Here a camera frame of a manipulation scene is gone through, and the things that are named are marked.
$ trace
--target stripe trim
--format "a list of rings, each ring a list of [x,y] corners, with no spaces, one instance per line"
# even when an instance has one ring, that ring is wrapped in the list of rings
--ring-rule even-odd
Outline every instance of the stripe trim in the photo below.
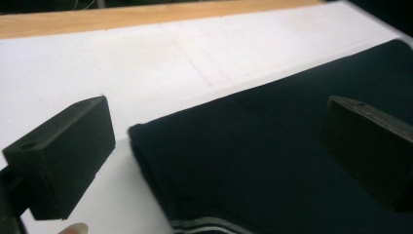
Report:
[[[216,227],[216,226],[199,227],[199,228],[190,229],[190,230],[173,229],[173,233],[175,233],[175,234],[195,234],[195,233],[206,232],[206,231],[220,231],[220,232],[226,233],[226,234],[238,234],[238,233],[232,232],[228,229],[225,229],[223,227]]]
[[[170,222],[174,233],[192,234],[203,231],[221,231],[227,234],[253,234],[232,222],[218,217],[200,217],[192,220],[174,220]]]

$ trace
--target hole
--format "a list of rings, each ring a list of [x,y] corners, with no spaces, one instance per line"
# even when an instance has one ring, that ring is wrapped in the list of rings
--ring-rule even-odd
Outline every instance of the hole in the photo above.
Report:
[[[21,145],[22,150],[33,148],[36,145],[36,142],[27,142]]]

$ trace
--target white surface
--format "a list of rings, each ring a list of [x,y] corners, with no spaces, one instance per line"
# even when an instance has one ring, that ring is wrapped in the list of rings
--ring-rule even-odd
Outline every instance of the white surface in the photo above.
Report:
[[[67,221],[91,233],[168,233],[131,156],[127,129],[398,37],[345,2],[230,17],[0,40],[0,148],[69,104],[106,95],[117,148]],[[0,166],[6,165],[3,158]]]

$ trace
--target black block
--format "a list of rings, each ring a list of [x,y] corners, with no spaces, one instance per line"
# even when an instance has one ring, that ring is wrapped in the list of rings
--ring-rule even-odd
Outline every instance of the black block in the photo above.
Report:
[[[68,218],[115,147],[106,97],[74,103],[3,150],[36,219]]]
[[[413,209],[412,126],[366,103],[331,97],[320,141],[386,209]]]

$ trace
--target dark navy fabric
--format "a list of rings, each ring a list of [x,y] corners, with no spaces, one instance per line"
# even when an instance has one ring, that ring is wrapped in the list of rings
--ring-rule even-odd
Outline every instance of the dark navy fabric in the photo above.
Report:
[[[413,233],[320,146],[331,95],[413,124],[413,52],[391,41],[130,128],[170,220],[217,216],[255,233]]]

